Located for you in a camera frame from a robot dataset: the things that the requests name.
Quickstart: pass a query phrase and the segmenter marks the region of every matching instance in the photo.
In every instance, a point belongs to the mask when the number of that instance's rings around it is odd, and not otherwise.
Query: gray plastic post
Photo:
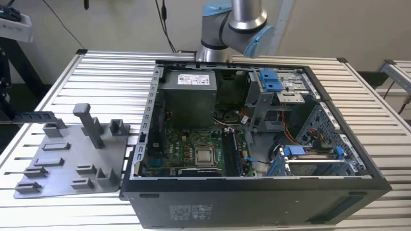
[[[72,110],[75,116],[78,116],[82,120],[83,126],[88,133],[92,145],[95,148],[100,149],[104,147],[104,143],[100,137],[99,130],[95,126],[94,119],[90,115],[90,104],[88,103],[78,103],[75,109]]]

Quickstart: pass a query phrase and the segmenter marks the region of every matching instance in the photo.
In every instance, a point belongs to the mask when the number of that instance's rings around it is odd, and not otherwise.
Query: white wall
[[[345,57],[375,71],[411,60],[410,0],[295,0],[278,55]]]
[[[67,28],[90,50],[170,52],[154,0],[47,0]],[[178,50],[196,50],[202,36],[202,8],[207,0],[167,0],[168,32]],[[264,0],[270,23],[277,22],[277,0]],[[20,43],[32,65],[47,83],[64,70],[76,50],[75,39],[64,30],[42,0],[18,0],[14,7],[30,15],[35,41]],[[19,81],[12,72],[14,81]]]

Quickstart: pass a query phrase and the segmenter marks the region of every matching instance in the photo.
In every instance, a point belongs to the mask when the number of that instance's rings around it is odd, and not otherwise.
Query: power supply label
[[[172,220],[210,220],[212,205],[171,205]]]
[[[210,75],[179,75],[179,85],[210,85]]]

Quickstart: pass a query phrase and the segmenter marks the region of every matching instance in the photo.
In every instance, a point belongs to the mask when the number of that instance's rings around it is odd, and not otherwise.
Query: aluminum extrusion table
[[[138,141],[156,59],[183,61],[194,60],[194,56],[107,51],[75,55],[36,110],[54,111],[66,123],[78,123],[79,118],[71,112],[76,103],[87,102],[102,123],[122,118],[132,124],[128,155]],[[411,128],[351,65],[335,58],[279,56],[256,59],[235,56],[234,62],[311,67],[394,190],[337,226],[223,230],[411,230]],[[43,137],[42,125],[24,125],[0,155],[0,228],[10,227],[12,231],[23,228],[26,231],[140,230],[132,207],[118,199],[118,193],[14,199],[14,187]]]
[[[411,61],[385,60],[379,67],[379,72],[386,72],[411,95]]]

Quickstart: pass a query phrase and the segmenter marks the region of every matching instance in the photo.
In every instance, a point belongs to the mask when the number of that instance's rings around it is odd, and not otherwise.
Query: blue drive bracket
[[[282,92],[283,84],[278,78],[275,71],[260,70],[259,71],[259,79],[264,85],[264,91],[270,92]]]
[[[306,155],[306,150],[302,146],[286,146],[285,148],[285,155],[290,156],[290,155]]]

